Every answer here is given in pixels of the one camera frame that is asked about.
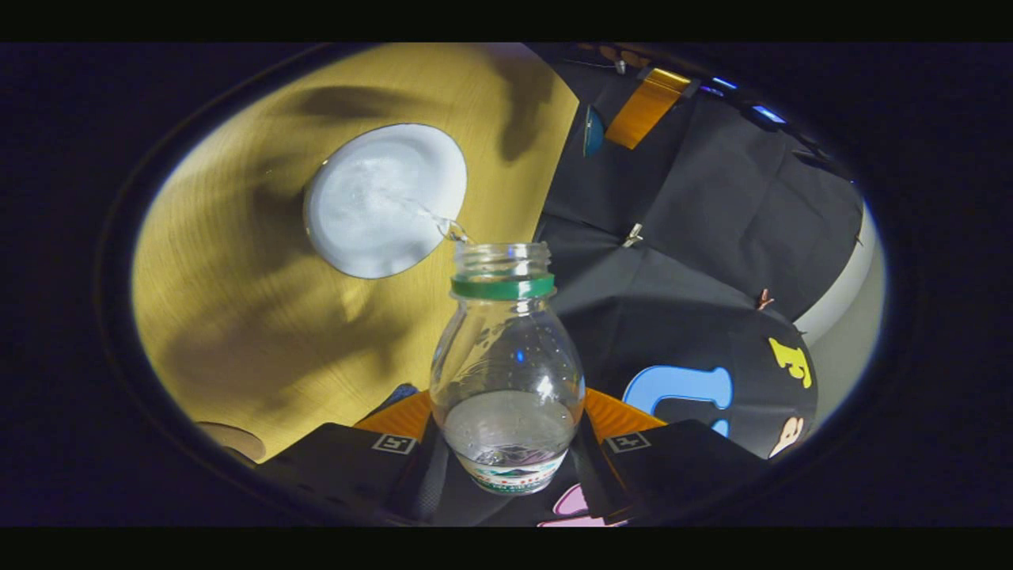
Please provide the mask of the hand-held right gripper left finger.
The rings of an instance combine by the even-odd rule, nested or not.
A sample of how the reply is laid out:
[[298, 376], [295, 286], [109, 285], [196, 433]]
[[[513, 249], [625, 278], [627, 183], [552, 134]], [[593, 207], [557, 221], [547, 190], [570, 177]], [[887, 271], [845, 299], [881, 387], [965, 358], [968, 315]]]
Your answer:
[[322, 424], [256, 471], [327, 515], [430, 526], [448, 465], [449, 447], [435, 425], [428, 392], [419, 392], [354, 426]]

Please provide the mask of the round brown coaster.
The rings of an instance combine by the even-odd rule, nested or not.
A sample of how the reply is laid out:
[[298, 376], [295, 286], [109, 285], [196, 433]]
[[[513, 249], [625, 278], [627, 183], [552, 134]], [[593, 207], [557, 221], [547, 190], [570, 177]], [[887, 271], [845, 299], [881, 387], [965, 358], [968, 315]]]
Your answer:
[[198, 421], [194, 426], [218, 447], [230, 450], [243, 461], [260, 463], [267, 454], [267, 447], [260, 437], [239, 427], [207, 421]]

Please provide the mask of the white teacup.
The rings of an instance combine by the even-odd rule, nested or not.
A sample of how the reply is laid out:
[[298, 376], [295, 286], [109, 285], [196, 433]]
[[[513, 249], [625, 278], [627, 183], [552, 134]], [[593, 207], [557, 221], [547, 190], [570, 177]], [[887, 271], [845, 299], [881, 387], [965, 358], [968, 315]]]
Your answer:
[[306, 185], [303, 214], [318, 256], [341, 274], [380, 280], [462, 238], [465, 155], [421, 123], [377, 127], [328, 156]]

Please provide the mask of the clear plastic water bottle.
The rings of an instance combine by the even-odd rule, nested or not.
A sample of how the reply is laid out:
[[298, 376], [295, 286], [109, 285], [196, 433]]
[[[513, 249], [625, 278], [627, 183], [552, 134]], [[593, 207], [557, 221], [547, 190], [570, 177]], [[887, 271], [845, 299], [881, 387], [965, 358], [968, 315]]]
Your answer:
[[431, 364], [431, 414], [470, 479], [502, 496], [556, 476], [585, 413], [578, 350], [553, 307], [546, 243], [460, 242], [457, 308]]

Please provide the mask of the blue towel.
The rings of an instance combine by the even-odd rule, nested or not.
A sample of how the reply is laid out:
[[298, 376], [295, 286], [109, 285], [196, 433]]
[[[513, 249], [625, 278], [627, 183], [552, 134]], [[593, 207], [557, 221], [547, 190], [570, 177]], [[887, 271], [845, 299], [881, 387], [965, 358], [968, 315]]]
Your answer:
[[413, 394], [417, 393], [419, 393], [419, 389], [417, 389], [416, 386], [412, 385], [411, 383], [402, 383], [402, 385], [396, 386], [395, 390], [391, 392], [391, 394], [387, 396], [387, 398], [385, 398], [384, 401], [380, 403], [380, 405], [377, 405], [377, 407], [374, 408], [372, 412], [370, 412], [370, 415], [377, 414], [377, 412], [386, 410], [387, 408], [391, 407], [391, 405], [400, 403], [401, 401], [404, 401], [405, 398], [409, 398], [413, 396]]

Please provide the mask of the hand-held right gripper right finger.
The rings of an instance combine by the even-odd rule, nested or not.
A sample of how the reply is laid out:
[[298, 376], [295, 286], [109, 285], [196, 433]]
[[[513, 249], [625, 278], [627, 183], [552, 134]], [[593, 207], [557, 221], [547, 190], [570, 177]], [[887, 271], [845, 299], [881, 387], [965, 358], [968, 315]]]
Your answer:
[[691, 522], [770, 469], [698, 420], [666, 424], [595, 389], [572, 452], [587, 514], [607, 526]]

